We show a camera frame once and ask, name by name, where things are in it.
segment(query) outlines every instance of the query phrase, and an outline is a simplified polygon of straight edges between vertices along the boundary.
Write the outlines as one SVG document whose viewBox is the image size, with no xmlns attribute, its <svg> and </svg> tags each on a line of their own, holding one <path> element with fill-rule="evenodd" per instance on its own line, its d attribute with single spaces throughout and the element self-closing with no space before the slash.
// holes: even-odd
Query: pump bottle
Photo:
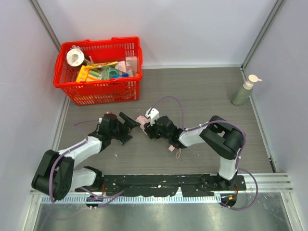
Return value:
<svg viewBox="0 0 308 231">
<path fill-rule="evenodd" d="M 244 104 L 252 93 L 252 86 L 258 81 L 262 80 L 255 75 L 250 75 L 248 80 L 237 90 L 236 94 L 231 99 L 231 103 L 234 105 Z"/>
</svg>

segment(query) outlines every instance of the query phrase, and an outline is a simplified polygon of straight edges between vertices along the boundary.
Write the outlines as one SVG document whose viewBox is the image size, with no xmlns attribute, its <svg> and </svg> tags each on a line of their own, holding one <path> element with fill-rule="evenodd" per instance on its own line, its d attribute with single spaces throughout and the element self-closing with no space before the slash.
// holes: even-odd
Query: white wall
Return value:
<svg viewBox="0 0 308 231">
<path fill-rule="evenodd" d="M 278 170 L 308 214 L 308 1 L 286 1 L 248 65 L 263 81 L 254 99 Z"/>
<path fill-rule="evenodd" d="M 143 65 L 242 64 L 275 0 L 38 0 L 61 43 L 138 36 Z"/>
<path fill-rule="evenodd" d="M 3 1 L 0 18 L 0 230 L 20 231 L 64 94 L 52 84 L 57 51 L 29 2 Z"/>
</svg>

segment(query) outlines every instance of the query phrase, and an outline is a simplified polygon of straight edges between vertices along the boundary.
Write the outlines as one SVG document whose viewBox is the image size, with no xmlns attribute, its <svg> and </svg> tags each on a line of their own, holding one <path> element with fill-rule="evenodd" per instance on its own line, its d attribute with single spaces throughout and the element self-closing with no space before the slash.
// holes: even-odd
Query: basket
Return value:
<svg viewBox="0 0 308 231">
<path fill-rule="evenodd" d="M 66 54 L 76 45 L 95 63 L 123 61 L 127 56 L 137 56 L 138 76 L 110 80 L 75 82 L 80 67 L 72 67 Z M 104 41 L 66 42 L 61 46 L 54 67 L 53 84 L 62 89 L 77 105 L 136 101 L 140 94 L 142 79 L 142 50 L 138 37 L 112 38 Z"/>
</svg>

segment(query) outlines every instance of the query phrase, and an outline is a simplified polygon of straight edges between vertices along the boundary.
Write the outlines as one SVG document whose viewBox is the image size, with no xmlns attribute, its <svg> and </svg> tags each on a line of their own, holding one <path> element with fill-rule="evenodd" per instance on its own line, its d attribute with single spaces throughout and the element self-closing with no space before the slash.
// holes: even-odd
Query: gray floor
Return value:
<svg viewBox="0 0 308 231">
<path fill-rule="evenodd" d="M 253 193 L 240 193 L 236 207 L 251 203 Z M 245 211 L 218 203 L 109 205 L 86 211 L 84 204 L 41 205 L 35 231 L 291 231 L 280 193 L 260 193 Z M 54 218 L 69 218 L 63 221 Z"/>
<path fill-rule="evenodd" d="M 102 117 L 106 111 L 115 114 L 123 111 L 131 118 L 144 115 L 151 105 L 166 95 L 177 96 L 184 107 L 185 127 L 190 128 L 218 115 L 241 126 L 247 134 L 240 167 L 253 173 L 271 171 L 257 121 L 250 102 L 234 106 L 230 98 L 243 83 L 239 68 L 186 68 L 145 69 L 141 82 L 140 100 L 126 103 L 108 103 L 76 106 L 70 103 L 59 149 L 67 148 L 83 139 L 72 125 Z M 164 99 L 156 107 L 160 115 L 167 115 L 180 127 L 181 115 L 178 103 Z M 81 125 L 86 132 L 95 130 L 95 123 Z M 100 169 L 103 174 L 176 174 L 217 173 L 218 155 L 206 144 L 194 145 L 182 150 L 181 157 L 168 151 L 164 140 L 150 140 L 135 128 L 134 137 L 125 145 L 117 141 L 98 155 L 84 161 L 82 166 Z"/>
</svg>

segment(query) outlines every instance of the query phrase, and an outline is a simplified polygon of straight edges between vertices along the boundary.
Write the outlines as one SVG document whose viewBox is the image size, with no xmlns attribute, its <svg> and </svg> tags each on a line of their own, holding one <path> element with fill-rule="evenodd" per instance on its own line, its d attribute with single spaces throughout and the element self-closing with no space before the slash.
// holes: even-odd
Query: white pump head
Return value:
<svg viewBox="0 0 308 231">
<path fill-rule="evenodd" d="M 262 81 L 262 80 L 259 79 L 255 75 L 250 75 L 248 76 L 248 80 L 243 84 L 243 87 L 247 90 L 250 90 L 252 89 L 252 86 L 254 85 L 254 83 L 257 83 L 258 81 Z"/>
</svg>

